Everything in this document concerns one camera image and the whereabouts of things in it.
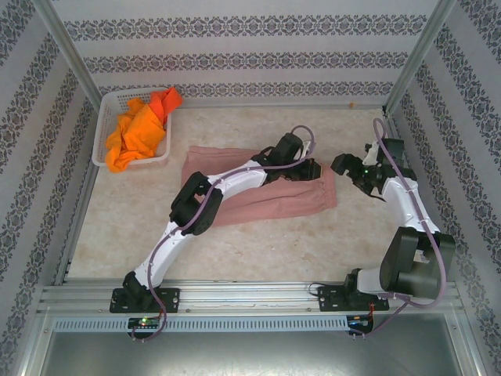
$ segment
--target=orange towel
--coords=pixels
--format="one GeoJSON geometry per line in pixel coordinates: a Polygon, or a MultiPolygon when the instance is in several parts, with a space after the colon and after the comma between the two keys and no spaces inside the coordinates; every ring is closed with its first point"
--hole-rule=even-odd
{"type": "Polygon", "coordinates": [[[174,88],[152,92],[150,104],[140,98],[129,100],[129,111],[117,116],[117,129],[106,140],[106,164],[110,171],[122,172],[131,161],[154,157],[165,137],[167,116],[181,103],[174,88]]]}

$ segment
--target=white plastic basket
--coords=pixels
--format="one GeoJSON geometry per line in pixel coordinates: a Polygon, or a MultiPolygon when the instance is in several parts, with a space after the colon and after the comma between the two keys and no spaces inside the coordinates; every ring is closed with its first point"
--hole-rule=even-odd
{"type": "MultiPolygon", "coordinates": [[[[109,92],[101,101],[99,116],[97,118],[96,135],[94,136],[94,148],[92,149],[92,162],[94,165],[106,166],[105,157],[108,149],[106,139],[117,129],[117,115],[128,111],[127,102],[132,98],[141,98],[144,103],[150,102],[150,93],[167,90],[167,88],[141,88],[109,92]]],[[[128,169],[162,166],[167,163],[167,157],[171,151],[171,114],[166,124],[167,135],[160,142],[155,157],[132,161],[128,169]]]]}

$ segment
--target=beige floor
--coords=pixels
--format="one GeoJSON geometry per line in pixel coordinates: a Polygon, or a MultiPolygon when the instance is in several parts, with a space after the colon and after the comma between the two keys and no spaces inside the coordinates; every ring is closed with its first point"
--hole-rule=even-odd
{"type": "MultiPolygon", "coordinates": [[[[294,125],[317,138],[313,157],[364,154],[379,110],[222,108],[177,110],[168,164],[111,174],[101,168],[69,277],[122,278],[150,253],[168,221],[190,145],[263,149],[294,125]]],[[[166,278],[190,280],[343,280],[379,266],[395,233],[385,203],[336,175],[338,206],[317,215],[210,229],[194,238],[166,278]]]]}

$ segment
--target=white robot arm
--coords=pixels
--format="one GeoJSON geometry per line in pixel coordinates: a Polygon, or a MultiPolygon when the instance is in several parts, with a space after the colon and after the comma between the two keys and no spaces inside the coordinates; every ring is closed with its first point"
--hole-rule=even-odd
{"type": "Polygon", "coordinates": [[[363,193],[386,201],[398,226],[381,266],[352,272],[356,276],[356,290],[379,296],[391,292],[435,299],[444,276],[429,236],[439,246],[445,273],[449,270],[456,243],[450,235],[440,233],[427,214],[413,170],[403,167],[403,141],[382,139],[381,142],[393,163],[375,142],[366,145],[364,160],[342,154],[331,166],[339,175],[348,170],[348,177],[363,193]],[[402,173],[403,180],[397,176],[393,164],[402,173]],[[372,195],[374,188],[380,197],[372,195]]]}
{"type": "MultiPolygon", "coordinates": [[[[403,168],[403,141],[383,139],[381,142],[402,172],[403,180],[397,177],[392,163],[381,153],[377,143],[366,145],[368,154],[364,161],[351,154],[342,154],[331,165],[339,175],[348,171],[347,175],[353,184],[365,194],[386,201],[398,224],[381,266],[375,269],[356,269],[348,274],[347,280],[353,281],[355,288],[352,290],[357,294],[393,292],[420,298],[436,298],[441,290],[441,271],[437,263],[437,252],[434,253],[426,230],[429,230],[434,242],[439,244],[439,255],[442,255],[446,269],[452,261],[455,242],[451,236],[440,233],[426,213],[417,192],[414,172],[403,168]],[[374,188],[378,189],[381,197],[372,195],[374,188]],[[418,251],[423,262],[415,261],[418,251]]],[[[153,301],[150,290],[160,286],[164,274],[183,245],[211,226],[219,205],[224,200],[250,188],[263,186],[281,176],[292,180],[318,178],[319,164],[304,157],[311,153],[314,145],[313,140],[309,147],[308,143],[303,143],[293,133],[287,133],[277,146],[263,150],[238,168],[220,175],[205,176],[195,172],[190,176],[171,205],[170,221],[157,246],[124,279],[124,290],[133,304],[141,309],[140,312],[148,312],[153,301]],[[197,197],[202,196],[205,199],[200,203],[197,197]]]]}
{"type": "Polygon", "coordinates": [[[224,200],[279,177],[290,180],[320,177],[320,165],[313,159],[306,159],[315,146],[313,134],[309,131],[312,140],[303,143],[293,132],[294,129],[275,147],[266,148],[238,168],[209,176],[195,172],[189,177],[171,205],[170,221],[162,238],[145,261],[125,276],[123,286],[134,306],[148,309],[153,302],[150,290],[160,286],[168,267],[186,242],[212,225],[224,200]],[[202,196],[204,200],[200,202],[197,197],[202,196]]]}
{"type": "MultiPolygon", "coordinates": [[[[215,189],[221,191],[223,202],[224,200],[227,200],[245,190],[262,186],[266,181],[266,176],[266,171],[262,169],[262,166],[258,162],[248,161],[242,166],[234,168],[228,172],[219,175],[209,175],[207,180],[209,184],[215,184],[215,189]],[[220,183],[218,183],[224,175],[230,175],[231,172],[238,170],[245,171],[231,175],[227,179],[223,179],[220,183]]],[[[178,227],[178,223],[173,220],[169,221],[162,238],[158,241],[158,243],[160,243],[162,239],[173,233],[173,235],[160,246],[154,256],[153,265],[151,267],[151,283],[153,287],[160,286],[169,266],[173,263],[176,257],[178,257],[179,252],[187,243],[188,239],[194,237],[192,233],[183,234],[182,231],[175,231],[178,227]]],[[[150,264],[152,253],[153,251],[151,251],[145,261],[134,270],[135,278],[142,286],[145,287],[148,287],[148,265],[150,264]]]]}

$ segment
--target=patterned wallpaper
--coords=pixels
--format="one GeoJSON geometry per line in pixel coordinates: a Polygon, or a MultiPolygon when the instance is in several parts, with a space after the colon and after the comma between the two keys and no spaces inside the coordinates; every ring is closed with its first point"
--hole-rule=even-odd
{"type": "Polygon", "coordinates": [[[74,220],[96,113],[27,0],[0,12],[0,375],[13,369],[74,220]]]}
{"type": "Polygon", "coordinates": [[[175,85],[218,104],[382,105],[436,1],[53,5],[102,93],[175,85]]]}
{"type": "Polygon", "coordinates": [[[430,214],[456,239],[452,279],[488,374],[501,374],[499,25],[499,2],[457,2],[392,114],[430,214]]]}

